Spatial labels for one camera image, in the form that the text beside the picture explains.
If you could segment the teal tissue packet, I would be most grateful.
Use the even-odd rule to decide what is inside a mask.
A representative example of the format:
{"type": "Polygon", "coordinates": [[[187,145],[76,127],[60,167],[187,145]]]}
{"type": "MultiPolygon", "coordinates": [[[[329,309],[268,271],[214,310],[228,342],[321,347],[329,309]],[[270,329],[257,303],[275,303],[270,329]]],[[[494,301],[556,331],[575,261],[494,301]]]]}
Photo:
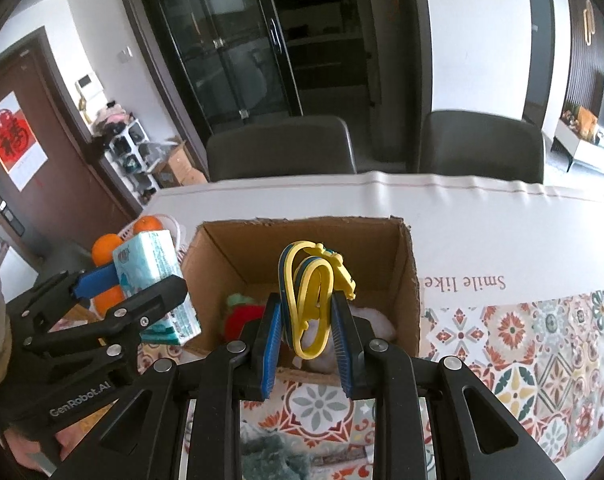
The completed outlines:
{"type": "MultiPolygon", "coordinates": [[[[183,278],[171,234],[165,230],[134,235],[113,252],[113,264],[126,298],[171,275],[183,278]]],[[[142,342],[183,346],[200,334],[196,310],[186,294],[181,304],[142,331],[142,342]]]]}

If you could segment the red strawberry plush toy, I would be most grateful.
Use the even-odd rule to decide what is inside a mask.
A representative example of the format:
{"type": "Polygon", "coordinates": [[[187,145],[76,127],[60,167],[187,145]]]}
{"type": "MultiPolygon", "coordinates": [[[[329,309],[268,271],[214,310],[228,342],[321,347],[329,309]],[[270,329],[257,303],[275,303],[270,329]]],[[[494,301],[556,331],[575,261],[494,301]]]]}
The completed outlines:
{"type": "Polygon", "coordinates": [[[244,296],[239,292],[229,295],[226,299],[226,307],[222,318],[224,341],[231,342],[238,339],[244,326],[249,322],[262,318],[264,311],[265,304],[259,304],[249,296],[244,296]]]}

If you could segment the green knitted plush toy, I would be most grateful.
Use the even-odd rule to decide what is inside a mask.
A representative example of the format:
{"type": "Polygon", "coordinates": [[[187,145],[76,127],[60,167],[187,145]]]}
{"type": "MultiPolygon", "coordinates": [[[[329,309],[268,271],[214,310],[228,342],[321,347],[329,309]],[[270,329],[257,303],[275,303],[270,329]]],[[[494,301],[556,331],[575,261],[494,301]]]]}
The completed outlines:
{"type": "Polygon", "coordinates": [[[268,434],[241,443],[241,472],[246,480],[304,480],[311,478],[311,459],[268,434]]]}

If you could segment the yellow blue hair clips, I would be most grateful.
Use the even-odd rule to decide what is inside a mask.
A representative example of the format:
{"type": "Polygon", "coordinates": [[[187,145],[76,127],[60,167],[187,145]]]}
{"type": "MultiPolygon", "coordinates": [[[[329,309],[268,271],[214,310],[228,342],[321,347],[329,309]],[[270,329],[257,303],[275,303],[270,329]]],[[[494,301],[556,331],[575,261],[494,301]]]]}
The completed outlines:
{"type": "Polygon", "coordinates": [[[338,252],[298,240],[280,254],[278,286],[287,344],[301,360],[315,360],[331,333],[332,294],[343,292],[353,300],[356,283],[338,252]]]}

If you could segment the orange front centre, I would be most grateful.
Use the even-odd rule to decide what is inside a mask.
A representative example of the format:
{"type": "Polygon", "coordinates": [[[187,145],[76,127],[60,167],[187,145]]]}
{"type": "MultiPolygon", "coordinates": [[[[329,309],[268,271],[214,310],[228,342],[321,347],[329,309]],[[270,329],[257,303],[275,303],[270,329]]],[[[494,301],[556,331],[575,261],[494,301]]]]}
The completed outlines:
{"type": "Polygon", "coordinates": [[[113,286],[93,298],[93,304],[97,315],[104,318],[106,313],[125,299],[120,285],[113,286]]]}

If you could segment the orange top back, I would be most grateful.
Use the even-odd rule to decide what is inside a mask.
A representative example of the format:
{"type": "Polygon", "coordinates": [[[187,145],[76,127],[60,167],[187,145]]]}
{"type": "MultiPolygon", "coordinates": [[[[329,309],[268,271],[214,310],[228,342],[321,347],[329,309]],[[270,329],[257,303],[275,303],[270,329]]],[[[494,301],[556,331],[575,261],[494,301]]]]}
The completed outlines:
{"type": "Polygon", "coordinates": [[[137,235],[142,232],[162,231],[164,225],[162,221],[155,216],[142,216],[133,224],[133,234],[137,235]]]}

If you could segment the white fruit basket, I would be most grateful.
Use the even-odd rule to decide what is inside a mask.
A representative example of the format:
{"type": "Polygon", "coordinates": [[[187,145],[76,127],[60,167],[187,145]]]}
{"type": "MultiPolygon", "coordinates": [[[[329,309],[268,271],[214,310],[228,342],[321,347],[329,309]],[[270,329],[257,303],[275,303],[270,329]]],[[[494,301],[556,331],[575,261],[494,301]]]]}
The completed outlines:
{"type": "MultiPolygon", "coordinates": [[[[169,214],[153,214],[154,218],[162,224],[162,229],[170,232],[173,245],[176,251],[177,260],[182,263],[186,252],[188,251],[188,243],[186,238],[185,228],[178,222],[174,217],[169,214]]],[[[130,222],[118,233],[118,237],[126,242],[134,235],[134,224],[135,221],[130,222]]]]}

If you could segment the brown cardboard box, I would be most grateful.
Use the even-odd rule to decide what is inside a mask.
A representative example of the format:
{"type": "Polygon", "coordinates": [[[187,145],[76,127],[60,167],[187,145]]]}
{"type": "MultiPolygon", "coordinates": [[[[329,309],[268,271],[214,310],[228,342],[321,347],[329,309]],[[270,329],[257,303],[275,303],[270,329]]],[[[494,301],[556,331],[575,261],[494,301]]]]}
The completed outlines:
{"type": "Polygon", "coordinates": [[[182,263],[201,333],[186,344],[205,356],[225,339],[233,294],[262,306],[270,295],[284,305],[283,369],[289,380],[328,382],[333,374],[297,373],[296,352],[327,349],[317,326],[334,292],[357,308],[380,312],[394,327],[394,342],[410,356],[419,350],[421,301],[410,229],[400,218],[319,217],[200,224],[182,263]]]}

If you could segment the white shoe rack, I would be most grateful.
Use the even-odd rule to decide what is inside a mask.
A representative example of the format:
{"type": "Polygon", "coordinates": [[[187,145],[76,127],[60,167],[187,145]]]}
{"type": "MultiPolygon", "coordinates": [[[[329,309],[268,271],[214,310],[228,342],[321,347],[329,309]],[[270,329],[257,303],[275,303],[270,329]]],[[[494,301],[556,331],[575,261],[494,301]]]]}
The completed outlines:
{"type": "Polygon", "coordinates": [[[102,129],[108,140],[106,151],[109,162],[130,189],[140,206],[146,206],[160,190],[153,171],[162,162],[160,145],[153,143],[137,120],[106,122],[102,129]]]}

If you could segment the red fu poster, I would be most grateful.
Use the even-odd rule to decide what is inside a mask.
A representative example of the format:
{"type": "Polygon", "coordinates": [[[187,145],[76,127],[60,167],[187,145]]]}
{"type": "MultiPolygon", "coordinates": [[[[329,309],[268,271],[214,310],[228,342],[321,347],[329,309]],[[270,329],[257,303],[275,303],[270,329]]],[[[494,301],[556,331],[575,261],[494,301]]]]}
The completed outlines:
{"type": "Polygon", "coordinates": [[[22,192],[47,161],[16,94],[9,92],[0,100],[0,166],[22,192]]]}

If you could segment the dark chair right back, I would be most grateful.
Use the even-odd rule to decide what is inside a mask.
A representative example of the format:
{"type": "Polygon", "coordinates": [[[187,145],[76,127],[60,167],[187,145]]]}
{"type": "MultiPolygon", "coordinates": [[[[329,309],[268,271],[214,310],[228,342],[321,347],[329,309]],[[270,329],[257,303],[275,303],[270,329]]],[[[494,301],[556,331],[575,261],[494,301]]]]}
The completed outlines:
{"type": "Polygon", "coordinates": [[[434,110],[424,118],[422,174],[541,184],[544,166],[543,133],[528,122],[469,110],[434,110]]]}

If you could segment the white tv cabinet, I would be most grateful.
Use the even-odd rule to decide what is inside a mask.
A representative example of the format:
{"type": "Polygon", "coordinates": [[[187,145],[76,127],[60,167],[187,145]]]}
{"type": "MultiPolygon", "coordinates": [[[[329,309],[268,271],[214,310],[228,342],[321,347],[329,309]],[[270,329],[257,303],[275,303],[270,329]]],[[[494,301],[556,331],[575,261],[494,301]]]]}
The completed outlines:
{"type": "Polygon", "coordinates": [[[582,140],[561,120],[557,124],[555,141],[569,157],[569,167],[574,164],[604,174],[604,145],[582,140]]]}

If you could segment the black glass sliding door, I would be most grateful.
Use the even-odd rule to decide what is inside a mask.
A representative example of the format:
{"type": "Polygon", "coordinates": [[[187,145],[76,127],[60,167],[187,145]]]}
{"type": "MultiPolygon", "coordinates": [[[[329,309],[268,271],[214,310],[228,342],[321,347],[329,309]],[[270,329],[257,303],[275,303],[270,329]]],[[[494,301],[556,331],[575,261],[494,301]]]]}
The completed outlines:
{"type": "Polygon", "coordinates": [[[349,126],[358,170],[415,170],[431,106],[428,0],[123,4],[199,164],[224,131],[334,115],[349,126]]]}

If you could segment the wall intercom panel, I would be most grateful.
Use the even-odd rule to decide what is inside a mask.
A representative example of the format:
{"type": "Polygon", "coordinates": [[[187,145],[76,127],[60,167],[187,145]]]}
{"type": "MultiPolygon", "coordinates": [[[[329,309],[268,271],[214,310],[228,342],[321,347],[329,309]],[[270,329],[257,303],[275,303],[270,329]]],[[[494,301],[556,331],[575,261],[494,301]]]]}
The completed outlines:
{"type": "Polygon", "coordinates": [[[80,90],[90,86],[92,83],[93,83],[92,78],[90,78],[89,75],[85,75],[82,78],[80,78],[79,80],[75,81],[76,86],[80,90]]]}

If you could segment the dark wall panel gold ornament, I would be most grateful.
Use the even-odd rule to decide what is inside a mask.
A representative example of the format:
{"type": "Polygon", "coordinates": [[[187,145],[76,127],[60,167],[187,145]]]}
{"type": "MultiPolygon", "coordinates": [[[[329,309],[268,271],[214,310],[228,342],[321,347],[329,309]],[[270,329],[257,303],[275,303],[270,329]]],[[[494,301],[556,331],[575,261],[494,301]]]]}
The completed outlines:
{"type": "Polygon", "coordinates": [[[598,117],[604,97],[604,16],[594,0],[568,3],[571,48],[564,102],[598,117]]]}

